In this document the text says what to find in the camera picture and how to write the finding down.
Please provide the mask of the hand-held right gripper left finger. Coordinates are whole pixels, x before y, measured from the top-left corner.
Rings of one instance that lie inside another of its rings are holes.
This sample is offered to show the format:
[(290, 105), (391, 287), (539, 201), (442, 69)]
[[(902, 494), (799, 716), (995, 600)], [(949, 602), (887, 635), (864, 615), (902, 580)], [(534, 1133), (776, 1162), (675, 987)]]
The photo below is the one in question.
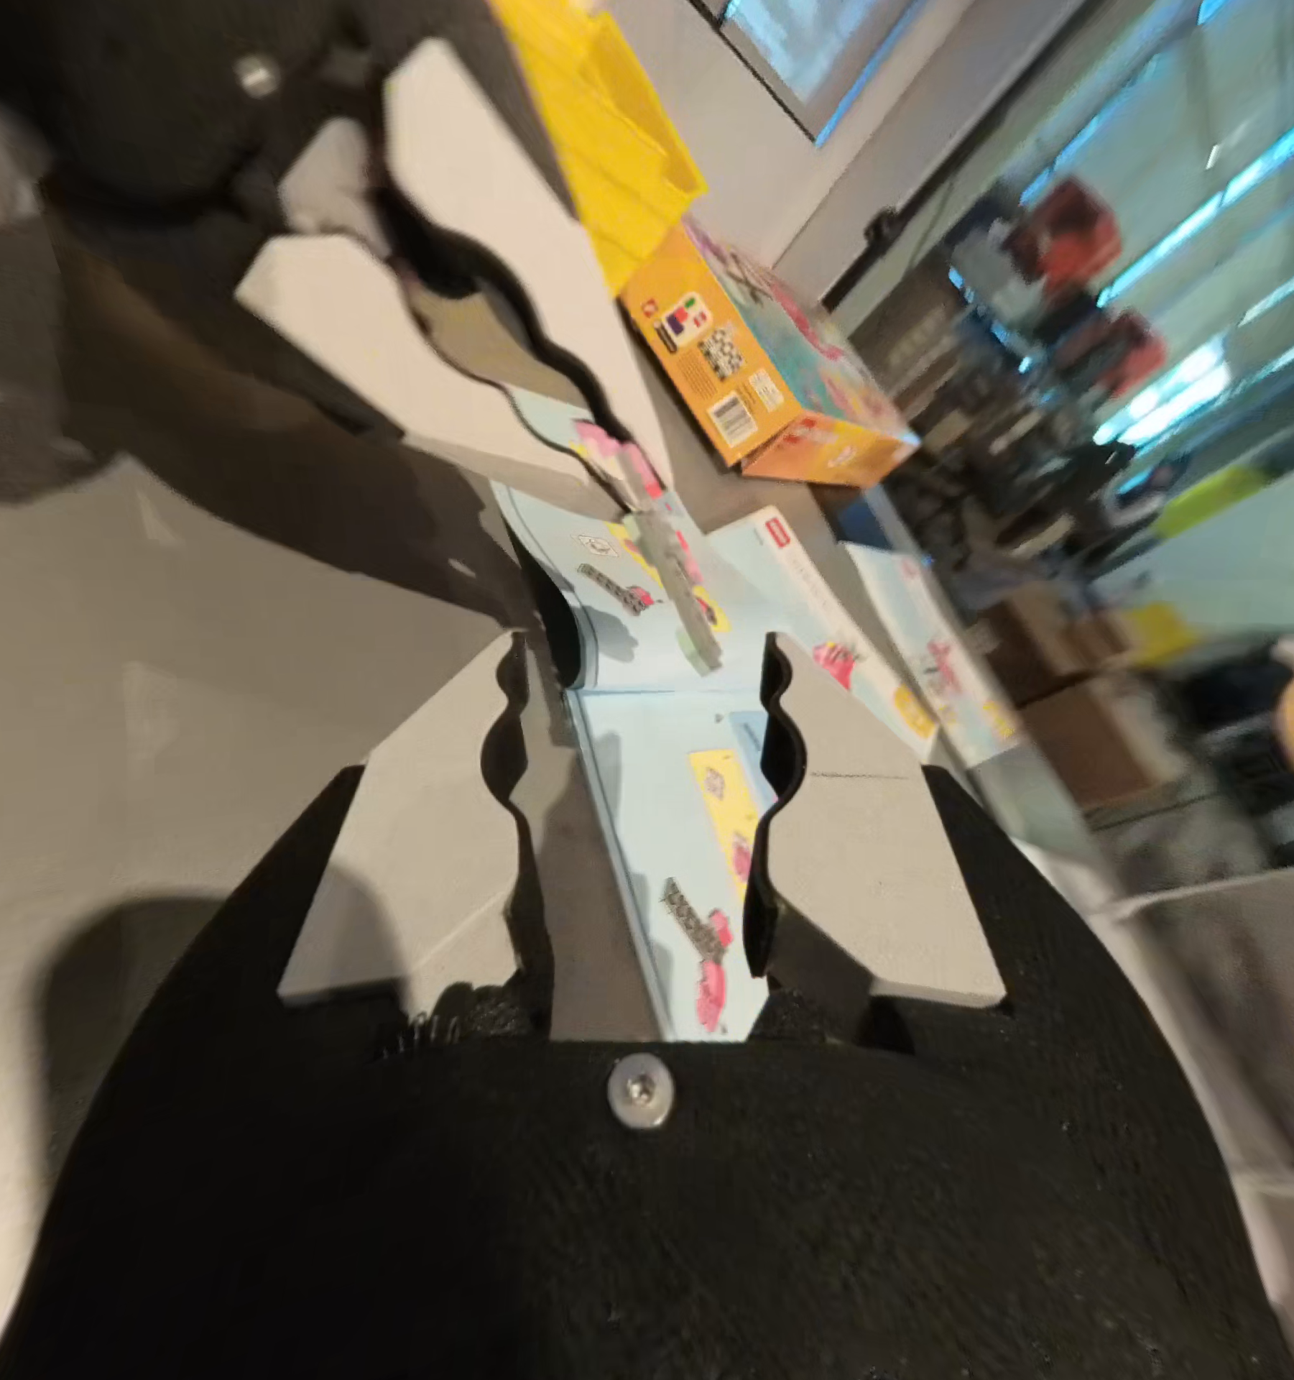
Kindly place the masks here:
[(528, 774), (528, 643), (497, 635), (365, 759), (280, 980), (291, 1008), (388, 989), (436, 1009), (524, 980), (551, 1009), (553, 941), (514, 789)]

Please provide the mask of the grey desk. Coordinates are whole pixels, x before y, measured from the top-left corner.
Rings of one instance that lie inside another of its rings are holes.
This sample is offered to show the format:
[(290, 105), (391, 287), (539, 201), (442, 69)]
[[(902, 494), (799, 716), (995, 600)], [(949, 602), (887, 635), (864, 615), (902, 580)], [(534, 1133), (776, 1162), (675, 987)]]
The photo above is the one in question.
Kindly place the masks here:
[[(447, 40), (577, 216), (516, 52), (487, 3), (382, 19), (374, 251), (450, 364), (574, 448), (574, 379), (383, 170), (383, 84)], [(54, 1146), (0, 1378), (1294, 1378), (1156, 1011), (942, 768), (995, 1009), (768, 981), (744, 1042), (667, 1040), (583, 790), (537, 854), (551, 1009), (524, 980), (283, 1002), (365, 759), (502, 632), (532, 686), (537, 588), (483, 475), (236, 300), (288, 233), (42, 209), (99, 330), (86, 439), (166, 450), (192, 498), (235, 473), (228, 516), (332, 538), (347, 578), (229, 578), (139, 529), (127, 473), (35, 461), (61, 427), (25, 375), (72, 382), (80, 341), (18, 341), (0, 303), (0, 883), (70, 912), (19, 981)]]

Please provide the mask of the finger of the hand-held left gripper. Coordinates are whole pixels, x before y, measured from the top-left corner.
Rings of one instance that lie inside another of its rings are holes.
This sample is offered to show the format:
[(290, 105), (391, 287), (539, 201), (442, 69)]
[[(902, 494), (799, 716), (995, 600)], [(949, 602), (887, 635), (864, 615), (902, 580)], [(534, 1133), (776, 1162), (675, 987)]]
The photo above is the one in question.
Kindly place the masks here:
[(383, 170), (402, 213), (484, 257), (539, 356), (572, 377), (600, 427), (673, 484), (673, 461), (585, 228), (553, 195), (447, 40), (425, 40), (383, 84)]
[(409, 448), (558, 508), (626, 505), (620, 473), (542, 439), (499, 385), (450, 364), (396, 275), (353, 238), (271, 238), (236, 300), (379, 411)]

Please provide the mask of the orange toy brick box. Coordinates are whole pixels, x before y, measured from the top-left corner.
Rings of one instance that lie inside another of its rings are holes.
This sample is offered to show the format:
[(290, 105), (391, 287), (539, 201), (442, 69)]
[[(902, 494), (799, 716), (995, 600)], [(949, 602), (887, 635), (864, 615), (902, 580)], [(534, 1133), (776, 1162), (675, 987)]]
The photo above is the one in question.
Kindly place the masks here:
[(833, 319), (693, 219), (622, 305), (710, 446), (748, 478), (864, 491), (920, 448)]

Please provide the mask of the red box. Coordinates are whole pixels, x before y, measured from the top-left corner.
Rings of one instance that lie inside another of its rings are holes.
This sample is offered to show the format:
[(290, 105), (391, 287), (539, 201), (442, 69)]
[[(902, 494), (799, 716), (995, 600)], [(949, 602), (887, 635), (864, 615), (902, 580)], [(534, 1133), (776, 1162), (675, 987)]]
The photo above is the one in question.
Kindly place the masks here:
[(1120, 255), (1114, 209), (1079, 178), (1056, 182), (1023, 221), (1023, 275), (1047, 293), (1089, 284)]
[(1130, 309), (1103, 325), (1103, 335), (1074, 367), (1079, 395), (1123, 397), (1147, 383), (1169, 363), (1169, 342), (1156, 325)]

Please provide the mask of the cardboard box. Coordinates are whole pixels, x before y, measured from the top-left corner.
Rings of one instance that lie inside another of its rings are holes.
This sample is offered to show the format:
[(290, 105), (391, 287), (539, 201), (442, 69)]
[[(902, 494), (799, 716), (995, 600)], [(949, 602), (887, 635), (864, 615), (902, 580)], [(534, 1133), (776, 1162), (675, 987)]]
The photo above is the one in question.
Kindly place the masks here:
[(1024, 585), (984, 610), (981, 653), (1014, 708), (1130, 669), (1137, 640), (1110, 610), (1075, 610), (1049, 582)]
[(1024, 704), (1021, 718), (1085, 814), (1139, 803), (1189, 774), (1169, 716), (1137, 675), (1075, 681)]

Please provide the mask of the open light blue instruction booklet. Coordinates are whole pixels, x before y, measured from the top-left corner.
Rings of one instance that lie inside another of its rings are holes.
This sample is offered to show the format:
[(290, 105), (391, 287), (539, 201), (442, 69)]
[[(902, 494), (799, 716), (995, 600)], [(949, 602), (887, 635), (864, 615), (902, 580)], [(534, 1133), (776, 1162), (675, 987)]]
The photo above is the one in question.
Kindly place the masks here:
[(744, 893), (773, 801), (758, 769), (758, 683), (785, 617), (665, 492), (694, 606), (722, 652), (707, 669), (632, 524), (492, 491), (534, 578), (660, 1032), (744, 1042), (769, 998), (744, 954)]

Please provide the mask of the white flamingo instruction booklet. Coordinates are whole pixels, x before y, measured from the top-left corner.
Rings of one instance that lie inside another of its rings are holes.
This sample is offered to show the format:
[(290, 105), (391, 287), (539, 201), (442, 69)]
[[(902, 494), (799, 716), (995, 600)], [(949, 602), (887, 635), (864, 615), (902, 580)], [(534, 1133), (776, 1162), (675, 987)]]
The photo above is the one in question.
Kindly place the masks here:
[(848, 615), (773, 505), (710, 533), (710, 546), (785, 615), (789, 635), (928, 764), (938, 726), (923, 701)]

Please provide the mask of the small yellow box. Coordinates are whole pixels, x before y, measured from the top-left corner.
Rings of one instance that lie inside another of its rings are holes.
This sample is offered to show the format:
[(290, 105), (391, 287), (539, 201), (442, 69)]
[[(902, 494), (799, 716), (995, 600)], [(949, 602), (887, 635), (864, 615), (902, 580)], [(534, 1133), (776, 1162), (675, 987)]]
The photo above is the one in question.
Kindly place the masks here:
[(1116, 609), (1130, 640), (1132, 669), (1173, 664), (1202, 645), (1202, 635), (1169, 600)]

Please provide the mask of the pink and grey brick assembly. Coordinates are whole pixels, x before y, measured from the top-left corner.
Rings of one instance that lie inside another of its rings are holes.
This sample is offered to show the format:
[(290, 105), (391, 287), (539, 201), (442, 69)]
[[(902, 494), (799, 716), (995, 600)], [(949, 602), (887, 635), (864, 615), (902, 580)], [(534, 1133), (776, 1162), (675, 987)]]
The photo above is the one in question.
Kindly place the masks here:
[(690, 562), (660, 499), (665, 489), (654, 465), (632, 441), (616, 439), (599, 422), (574, 422), (574, 450), (597, 479), (620, 492), (634, 523), (642, 555), (654, 565), (656, 576), (684, 628), (687, 645), (706, 675), (722, 669), (722, 647), (710, 617), (694, 595)]

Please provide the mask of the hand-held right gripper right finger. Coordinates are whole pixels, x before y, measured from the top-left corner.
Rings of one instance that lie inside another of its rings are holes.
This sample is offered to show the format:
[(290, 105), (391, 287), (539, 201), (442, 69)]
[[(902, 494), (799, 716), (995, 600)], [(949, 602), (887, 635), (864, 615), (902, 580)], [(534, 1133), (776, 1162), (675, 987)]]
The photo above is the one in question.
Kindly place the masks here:
[(999, 1008), (1008, 987), (918, 753), (789, 635), (765, 640), (758, 698), (776, 801), (744, 895), (751, 973), (822, 1009)]

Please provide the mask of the yellow plastic bin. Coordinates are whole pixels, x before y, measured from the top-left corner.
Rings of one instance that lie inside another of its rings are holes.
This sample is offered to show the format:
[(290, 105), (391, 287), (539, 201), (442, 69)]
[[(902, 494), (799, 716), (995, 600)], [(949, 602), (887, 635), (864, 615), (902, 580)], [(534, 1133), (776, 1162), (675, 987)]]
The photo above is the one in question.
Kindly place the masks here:
[(620, 296), (707, 182), (612, 12), (493, 3), (553, 140), (604, 281)]

